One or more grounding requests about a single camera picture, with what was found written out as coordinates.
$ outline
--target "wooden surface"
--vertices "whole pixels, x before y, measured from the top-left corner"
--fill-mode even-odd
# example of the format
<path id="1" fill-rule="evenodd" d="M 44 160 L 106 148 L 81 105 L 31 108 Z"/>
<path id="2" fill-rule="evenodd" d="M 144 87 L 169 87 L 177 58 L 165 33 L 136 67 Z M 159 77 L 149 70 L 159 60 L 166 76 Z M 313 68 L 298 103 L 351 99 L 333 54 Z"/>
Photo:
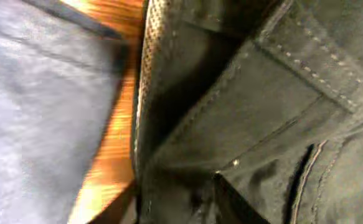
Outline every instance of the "wooden surface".
<path id="1" fill-rule="evenodd" d="M 89 222 L 133 180 L 129 159 L 130 132 L 143 0 L 62 1 L 122 33 L 131 48 L 120 98 L 113 110 L 102 147 L 86 176 L 70 217 L 69 223 L 75 224 Z"/>

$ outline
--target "garment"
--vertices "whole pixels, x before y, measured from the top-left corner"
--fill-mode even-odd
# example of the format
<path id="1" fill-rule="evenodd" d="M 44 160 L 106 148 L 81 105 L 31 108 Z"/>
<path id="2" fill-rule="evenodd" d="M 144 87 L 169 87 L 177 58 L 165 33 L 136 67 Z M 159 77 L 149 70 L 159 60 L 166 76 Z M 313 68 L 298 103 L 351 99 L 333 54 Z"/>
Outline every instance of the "garment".
<path id="1" fill-rule="evenodd" d="M 125 53 L 60 1 L 0 0 L 0 223 L 67 223 Z"/>
<path id="2" fill-rule="evenodd" d="M 140 224 L 363 223 L 363 0 L 151 0 L 141 58 Z"/>

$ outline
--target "wooden table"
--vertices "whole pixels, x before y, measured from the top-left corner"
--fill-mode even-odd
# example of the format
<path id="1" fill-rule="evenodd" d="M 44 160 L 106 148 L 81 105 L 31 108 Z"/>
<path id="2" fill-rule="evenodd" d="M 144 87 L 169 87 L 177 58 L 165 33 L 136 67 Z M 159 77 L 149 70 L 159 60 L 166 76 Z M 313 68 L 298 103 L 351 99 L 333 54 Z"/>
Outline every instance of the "wooden table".
<path id="1" fill-rule="evenodd" d="M 86 223 L 98 215 L 133 180 L 130 132 L 143 0 L 62 1 L 121 32 L 131 47 L 120 98 L 69 221 L 75 224 Z"/>

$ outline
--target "wooden floor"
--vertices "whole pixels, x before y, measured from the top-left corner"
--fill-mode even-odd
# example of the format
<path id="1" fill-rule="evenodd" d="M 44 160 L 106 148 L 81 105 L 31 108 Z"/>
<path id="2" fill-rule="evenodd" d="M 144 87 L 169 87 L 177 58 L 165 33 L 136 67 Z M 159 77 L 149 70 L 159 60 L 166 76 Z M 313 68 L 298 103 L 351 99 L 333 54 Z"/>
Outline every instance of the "wooden floor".
<path id="1" fill-rule="evenodd" d="M 121 32 L 130 43 L 128 69 L 102 147 L 69 223 L 86 223 L 98 215 L 133 180 L 129 158 L 136 51 L 142 26 L 143 0 L 62 0 Z"/>

